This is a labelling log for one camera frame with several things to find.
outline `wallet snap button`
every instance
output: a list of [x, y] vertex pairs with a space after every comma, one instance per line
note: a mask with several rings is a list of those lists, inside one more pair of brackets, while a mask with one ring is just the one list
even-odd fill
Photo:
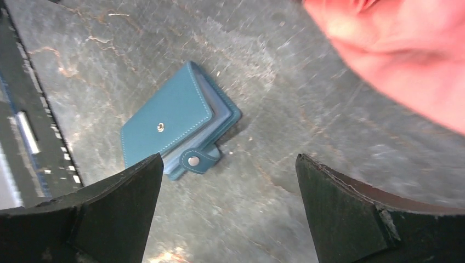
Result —
[[188, 163], [190, 166], [197, 166], [200, 163], [200, 159], [197, 156], [189, 157]]
[[159, 123], [157, 125], [157, 130], [159, 133], [162, 132], [164, 129], [165, 129], [165, 125], [163, 123]]

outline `white stitching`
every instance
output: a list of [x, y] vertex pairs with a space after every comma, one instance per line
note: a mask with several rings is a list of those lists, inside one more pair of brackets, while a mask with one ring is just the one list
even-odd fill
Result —
[[[208, 112], [208, 109], [207, 109], [207, 106], [205, 105], [205, 103], [203, 102], [202, 100], [202, 96], [200, 95], [200, 87], [199, 85], [197, 84], [197, 82], [195, 81], [194, 79], [194, 75], [192, 74], [192, 69], [191, 69], [191, 65], [192, 65], [192, 62], [189, 61], [188, 62], [188, 66], [187, 66], [187, 69], [188, 69], [188, 73], [189, 73], [189, 76], [192, 80], [192, 83], [194, 84], [194, 87], [195, 87], [195, 90], [197, 91], [197, 95], [199, 96], [199, 99], [200, 101], [202, 102], [202, 105], [203, 105], [203, 108], [205, 109], [205, 112], [207, 114], [209, 114]], [[170, 145], [172, 145], [173, 143], [177, 142], [178, 140], [180, 140], [182, 137], [184, 137], [188, 132], [190, 132], [192, 129], [194, 129], [195, 127], [197, 127], [199, 124], [201, 124], [202, 122], [204, 122], [208, 117], [205, 117], [203, 119], [201, 119], [199, 122], [197, 122], [194, 126], [192, 126], [190, 129], [188, 129], [187, 131], [185, 131], [184, 133], [182, 133], [179, 137], [177, 137], [176, 139], [174, 139], [172, 142], [170, 142], [169, 144], [167, 144], [165, 147], [163, 147], [161, 150], [158, 150], [157, 153], [159, 152], [160, 154], [162, 154], [162, 151], [165, 150], [166, 148], [168, 148]], [[127, 161], [126, 161], [126, 149], [124, 147], [124, 132], [123, 130], [121, 130], [121, 146], [123, 148], [123, 158], [124, 158], [124, 166], [127, 167], [128, 164], [127, 164]]]
[[124, 147], [124, 131], [121, 129], [121, 147], [123, 148], [123, 160], [124, 160], [124, 167], [128, 167], [128, 162], [126, 161], [126, 149]]
[[[205, 102], [203, 102], [202, 100], [202, 96], [200, 95], [200, 87], [199, 85], [197, 84], [197, 82], [195, 81], [194, 79], [194, 75], [192, 74], [192, 69], [191, 69], [191, 64], [192, 62], [189, 62], [189, 66], [187, 67], [188, 68], [188, 73], [190, 75], [190, 78], [192, 79], [192, 82], [194, 84], [194, 87], [195, 87], [195, 90], [197, 91], [197, 95], [199, 96], [199, 99], [200, 101], [202, 102], [202, 105], [203, 105], [203, 108], [205, 109], [205, 112], [208, 114], [208, 109], [207, 109], [207, 106], [205, 105]], [[185, 131], [184, 133], [181, 134], [181, 136], [177, 137], [176, 139], [174, 139], [172, 142], [170, 142], [168, 145], [166, 145], [165, 147], [163, 147], [161, 150], [159, 150], [159, 153], [162, 153], [162, 151], [166, 148], [168, 148], [171, 144], [177, 142], [178, 140], [180, 140], [182, 137], [184, 137], [188, 132], [190, 132], [192, 129], [194, 129], [195, 127], [199, 126], [199, 124], [201, 124], [202, 122], [204, 122], [208, 117], [205, 117], [203, 119], [201, 119], [199, 122], [197, 122], [194, 126], [192, 126], [190, 129], [188, 129], [187, 131]]]

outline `wallet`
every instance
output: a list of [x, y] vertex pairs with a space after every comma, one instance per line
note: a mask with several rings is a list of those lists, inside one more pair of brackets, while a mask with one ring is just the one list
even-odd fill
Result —
[[160, 153], [163, 173], [205, 173], [220, 159], [215, 142], [241, 111], [192, 61], [170, 78], [121, 128], [126, 168]]

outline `gray marble surface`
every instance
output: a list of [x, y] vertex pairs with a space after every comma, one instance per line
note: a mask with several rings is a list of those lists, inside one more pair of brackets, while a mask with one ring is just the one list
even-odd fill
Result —
[[86, 184], [123, 169], [120, 127], [187, 60], [243, 111], [217, 166], [163, 181], [145, 262], [317, 262], [302, 152], [391, 193], [465, 207], [465, 139], [360, 81], [293, 1], [7, 3]]

